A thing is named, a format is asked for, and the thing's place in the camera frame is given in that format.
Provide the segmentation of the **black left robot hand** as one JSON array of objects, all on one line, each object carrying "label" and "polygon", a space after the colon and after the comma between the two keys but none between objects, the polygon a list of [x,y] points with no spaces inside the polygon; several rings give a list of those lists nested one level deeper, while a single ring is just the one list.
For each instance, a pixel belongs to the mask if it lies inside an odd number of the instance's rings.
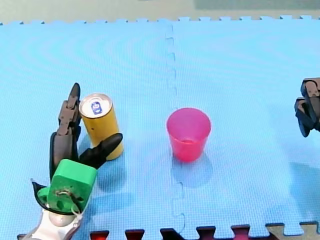
[{"label": "black left robot hand", "polygon": [[106,161],[107,157],[118,147],[123,140],[123,135],[119,132],[108,137],[103,137],[98,141],[98,145],[86,149],[82,154],[78,154],[77,141],[81,133],[80,114],[81,88],[74,83],[68,99],[63,101],[58,116],[58,129],[50,137],[49,153],[49,177],[52,178],[60,161],[69,159],[77,163],[99,169]]}]

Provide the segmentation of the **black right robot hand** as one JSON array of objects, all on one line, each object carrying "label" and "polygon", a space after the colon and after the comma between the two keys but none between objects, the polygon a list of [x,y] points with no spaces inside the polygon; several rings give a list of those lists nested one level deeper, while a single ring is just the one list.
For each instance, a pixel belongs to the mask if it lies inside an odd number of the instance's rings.
[{"label": "black right robot hand", "polygon": [[294,110],[300,132],[306,138],[311,130],[320,131],[320,78],[305,78],[300,92],[302,97],[296,99]]}]

